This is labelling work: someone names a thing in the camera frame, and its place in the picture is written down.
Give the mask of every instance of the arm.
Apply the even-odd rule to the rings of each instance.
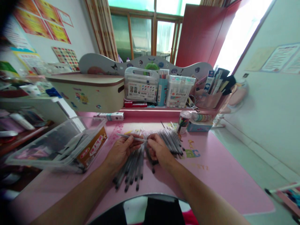
[[[181,165],[157,134],[148,138],[152,158],[158,159],[159,164],[175,178],[199,224],[249,224],[220,195]]]
[[[142,142],[133,137],[121,137],[109,151],[106,159],[84,181],[45,211],[32,224],[84,224],[85,218],[113,176],[126,162],[130,153],[140,148]]]

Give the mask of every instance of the window frame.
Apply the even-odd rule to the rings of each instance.
[[[136,18],[143,18],[143,19],[151,20],[151,55],[153,55],[153,56],[157,55],[156,48],[157,48],[158,21],[175,23],[171,55],[170,55],[170,63],[174,64],[175,57],[176,57],[176,49],[177,49],[177,45],[178,45],[179,29],[180,29],[180,25],[183,22],[183,16],[157,13],[156,12],[156,2],[157,2],[157,0],[154,0],[154,11],[153,12],[136,10],[136,9],[120,8],[120,7],[114,7],[114,6],[110,6],[109,9],[110,9],[111,15],[127,16],[132,59],[134,59],[134,54],[133,54],[133,41],[132,41],[131,19],[130,18],[136,17]]]

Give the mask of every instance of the poster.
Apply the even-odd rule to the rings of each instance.
[[[43,18],[55,22],[63,27],[63,23],[56,11],[56,8],[43,0],[34,0]]]
[[[245,70],[259,71],[275,49],[276,47],[262,47],[256,49],[252,58],[245,67]]]
[[[262,72],[278,72],[297,52],[300,43],[278,46],[262,67]]]
[[[72,20],[71,20],[70,16],[67,13],[61,11],[58,8],[56,8],[56,10],[59,13],[60,18],[62,19],[62,22],[64,22],[65,24],[68,24],[68,25],[73,27],[73,23],[72,23]]]
[[[48,21],[45,21],[45,22],[46,22],[54,40],[71,44],[70,39],[66,33],[66,30],[63,27],[60,27],[60,26],[58,26],[54,23],[48,22]]]
[[[21,0],[18,2],[17,7],[31,12],[37,16],[41,16],[32,0]]]
[[[33,67],[38,67],[43,62],[40,55],[32,52],[12,51],[24,64],[26,69],[34,71]]]
[[[282,70],[283,73],[300,74],[300,52],[290,60],[286,67]]]
[[[18,22],[14,17],[10,17],[5,25],[3,35],[13,44],[12,50],[28,50],[29,52],[36,52],[30,45],[25,34],[21,30]]]
[[[39,17],[18,8],[16,8],[14,16],[26,33],[52,39],[45,23]]]

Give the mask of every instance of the clear plastic box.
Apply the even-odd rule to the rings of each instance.
[[[158,80],[155,71],[128,67],[125,70],[125,98],[156,103]]]
[[[10,155],[8,165],[84,173],[107,140],[105,118],[73,117]]]
[[[188,96],[196,78],[169,75],[167,107],[185,108]]]

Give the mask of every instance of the pink desk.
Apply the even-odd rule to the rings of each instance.
[[[177,122],[178,117],[163,118],[164,125]],[[123,122],[108,122],[108,140],[97,155],[95,161],[85,174],[54,174],[43,171],[36,177],[10,204],[18,213],[22,221],[30,223],[37,216],[60,200],[78,183],[83,181],[105,159],[114,143],[115,133],[125,133],[144,127],[146,130],[163,128],[160,119],[127,118]],[[183,146],[186,149],[196,149],[195,155],[179,159],[188,170],[206,183],[214,191],[225,198],[241,214],[268,213],[274,211],[274,205],[265,192],[255,183],[250,175],[233,158],[228,150],[219,142],[212,132],[191,132],[182,136]],[[136,184],[124,192],[125,184],[116,191],[113,183],[90,214],[88,222],[125,200],[146,195],[165,194],[184,200],[175,180],[156,165],[155,174],[152,174],[147,159],[144,160],[144,179],[140,182],[140,189],[135,190]]]

